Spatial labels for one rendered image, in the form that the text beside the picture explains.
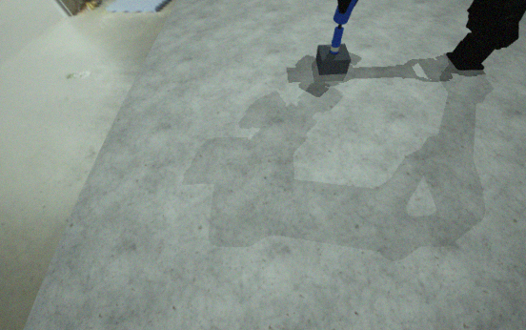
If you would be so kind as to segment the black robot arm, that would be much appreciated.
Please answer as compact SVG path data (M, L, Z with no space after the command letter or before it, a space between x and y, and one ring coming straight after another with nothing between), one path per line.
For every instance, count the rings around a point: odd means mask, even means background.
M459 71L483 70L482 62L494 50L508 48L519 38L518 23L526 0L474 0L467 9L468 32L446 55Z

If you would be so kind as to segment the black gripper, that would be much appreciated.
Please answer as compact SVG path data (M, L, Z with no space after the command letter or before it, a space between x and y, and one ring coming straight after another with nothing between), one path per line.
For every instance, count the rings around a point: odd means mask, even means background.
M338 12L346 13L347 8L349 7L352 0L337 0L338 3Z

